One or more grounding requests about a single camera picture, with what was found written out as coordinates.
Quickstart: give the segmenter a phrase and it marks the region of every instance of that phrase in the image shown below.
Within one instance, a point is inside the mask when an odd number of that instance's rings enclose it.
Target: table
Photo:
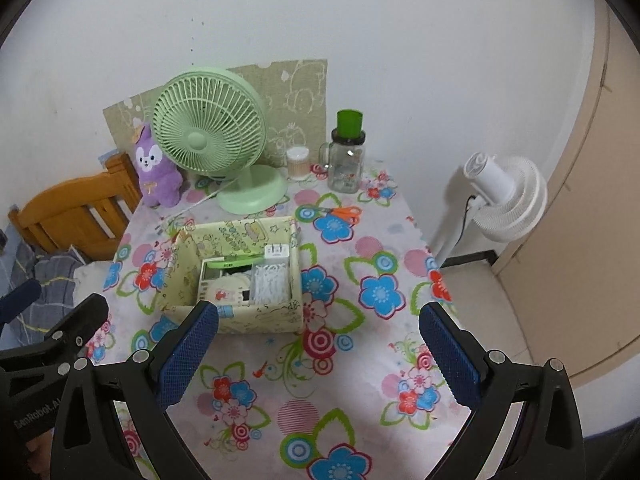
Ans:
[[[454,314],[450,295],[380,163],[366,168],[362,190],[352,195],[330,192],[314,169],[259,214],[302,220],[304,332],[216,336],[167,412],[215,479],[423,479],[469,414],[418,332],[428,301]],[[94,363],[152,348],[175,327],[156,307],[171,238],[183,225],[239,217],[213,199],[169,229],[161,222],[217,185],[200,178],[175,208],[135,211],[104,284],[109,320],[87,347]],[[305,222],[308,204],[359,208],[358,222],[339,214]],[[118,413],[141,471],[156,478],[126,407]]]

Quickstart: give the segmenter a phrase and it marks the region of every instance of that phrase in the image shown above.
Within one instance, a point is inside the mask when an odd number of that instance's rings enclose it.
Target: wooden chair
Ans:
[[[142,196],[138,175],[125,153],[113,155],[105,166],[103,173],[44,190],[21,210],[11,210],[9,220],[27,243],[49,253],[74,245],[93,260],[111,260],[129,223],[116,197],[133,213]],[[92,207],[113,237],[94,218]]]

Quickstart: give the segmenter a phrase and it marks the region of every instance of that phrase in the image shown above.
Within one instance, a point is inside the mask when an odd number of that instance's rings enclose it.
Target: plush toy face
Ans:
[[[162,150],[157,144],[151,146],[148,153],[145,153],[145,149],[142,146],[138,146],[136,149],[136,164],[145,173],[160,164],[163,157]]]

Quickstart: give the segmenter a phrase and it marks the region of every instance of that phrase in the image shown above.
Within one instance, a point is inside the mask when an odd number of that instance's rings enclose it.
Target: white fan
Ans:
[[[436,256],[439,265],[450,255],[471,221],[494,242],[511,242],[529,233],[542,218],[546,207],[546,181],[528,158],[491,158],[474,153],[463,173],[478,196],[469,197],[461,226]]]

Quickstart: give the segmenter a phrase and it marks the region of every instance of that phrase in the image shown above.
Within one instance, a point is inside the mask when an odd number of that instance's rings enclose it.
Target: scissors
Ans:
[[[360,215],[362,214],[362,209],[356,206],[352,207],[316,207],[316,210],[322,213],[330,214],[333,216],[337,216],[341,220],[344,220],[350,226],[354,226],[360,222]]]

